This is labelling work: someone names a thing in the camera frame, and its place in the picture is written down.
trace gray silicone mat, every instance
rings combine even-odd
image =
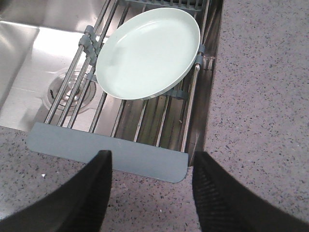
[[[113,169],[172,183],[187,173],[187,153],[44,123],[35,123],[27,144],[35,152],[85,163],[111,150]]]

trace stainless steel sink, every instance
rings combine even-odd
[[[164,6],[181,4],[190,9],[194,9],[194,6],[195,9],[200,7],[200,12],[193,15],[202,26],[205,14],[205,5],[202,3],[205,1],[160,2]],[[116,30],[126,9],[128,12],[125,21],[141,11],[154,8],[151,5],[154,0],[131,1],[129,6],[128,2],[122,0],[117,5],[105,40]],[[188,139],[183,150],[190,155],[195,150],[203,148],[222,2],[222,0],[211,0],[208,10],[203,34],[206,52],[197,79]],[[95,25],[104,3],[105,0],[3,0],[0,2],[1,126],[30,131],[35,122],[45,121],[78,49],[78,42],[84,34],[84,29],[87,25]],[[108,21],[113,4],[112,0],[97,31],[98,36]],[[82,55],[51,124],[57,124],[84,60],[85,55]],[[188,92],[192,74],[193,70],[184,79],[182,86],[177,87]],[[63,126],[68,124],[85,82],[86,79],[82,81],[74,97]],[[102,94],[101,88],[95,82],[91,82],[74,123],[74,129],[89,131]],[[121,105],[122,102],[119,99],[107,96],[93,132],[110,136]],[[128,101],[124,105],[122,118],[114,136],[170,150],[180,150],[187,107],[188,100],[171,97],[167,101],[166,96],[149,100],[147,108],[142,101]],[[141,121],[140,114],[143,110],[145,110],[144,118]],[[162,116],[166,118],[164,124],[161,123]],[[139,128],[138,137],[136,137],[137,127]]]

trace gray granite countertop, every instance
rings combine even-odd
[[[225,0],[205,150],[263,199],[309,221],[309,4]],[[82,163],[33,153],[0,127],[0,218]],[[106,231],[199,231],[192,170],[170,184],[115,171]]]
[[[309,4],[226,0],[205,150],[309,221]]]

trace sink basin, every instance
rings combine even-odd
[[[87,25],[93,26],[95,24],[104,2],[105,0],[4,0],[0,3],[1,126],[30,131],[35,122],[44,122],[65,73],[78,49],[79,39]],[[118,26],[119,19],[126,6],[124,4],[126,1],[121,2],[122,4],[119,4],[116,8],[105,40]],[[222,2],[222,0],[211,0],[208,11],[209,17],[205,29],[206,52],[197,80],[186,145],[186,152],[189,154],[193,154],[195,150],[202,150],[204,144]],[[102,32],[112,3],[113,1],[108,7],[97,35]],[[203,7],[199,2],[196,3],[196,6]],[[132,3],[125,21],[139,14],[141,10]],[[201,26],[203,15],[196,14],[195,16]],[[82,55],[51,124],[57,124],[84,59],[85,55]],[[183,89],[185,91],[189,89],[191,76],[192,72],[184,79]],[[82,81],[80,90],[74,97],[64,126],[70,120],[84,83],[85,80]],[[74,129],[89,131],[102,93],[101,88],[95,82],[91,82],[73,126]],[[149,145],[155,144],[165,100],[165,96],[149,100],[145,111],[145,119],[143,124],[140,125],[140,135],[137,142]],[[95,133],[111,135],[120,104],[121,100],[107,96]],[[176,98],[170,100],[167,110],[168,116],[162,129],[161,147],[179,150],[185,106],[186,100]],[[133,131],[136,130],[136,125],[139,124],[142,107],[142,101],[127,102],[123,112],[123,119],[116,134],[117,138],[134,140]]]

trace gray plastic clip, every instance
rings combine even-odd
[[[96,35],[91,25],[88,25],[84,31],[84,35],[79,40],[78,45],[84,46],[84,52],[90,57],[90,65],[96,64],[97,56],[100,53],[99,43],[96,41]]]
[[[81,39],[79,40],[78,45],[84,46],[84,52],[86,53],[87,57],[90,57],[90,65],[95,65],[97,61],[97,55],[95,51],[93,50],[93,46],[90,42],[90,38],[86,35],[83,35]]]
[[[86,79],[90,80],[90,81],[97,81],[97,76],[93,73],[88,73]]]
[[[96,55],[98,55],[100,53],[100,47],[99,47],[99,43],[98,41],[96,40],[96,34],[94,33],[94,28],[93,26],[91,25],[88,25],[84,31],[84,33],[88,32],[89,33],[89,37],[90,37],[90,40],[92,42],[92,46],[95,50],[95,53]]]
[[[204,53],[205,53],[205,50],[206,50],[206,46],[203,45],[203,44],[200,44],[197,52],[198,52],[198,53],[201,53],[202,56],[203,56]]]
[[[188,93],[184,92],[182,90],[174,90],[173,88],[170,89],[169,91],[165,92],[164,94],[162,94],[162,96],[171,96],[173,98],[176,99],[181,99],[181,100],[185,100],[188,98]]]
[[[199,64],[199,65],[203,64],[203,56],[204,56],[205,50],[206,50],[205,45],[200,44],[199,48],[198,48],[198,51],[197,51],[197,57],[196,57],[196,59],[194,61],[194,64]]]

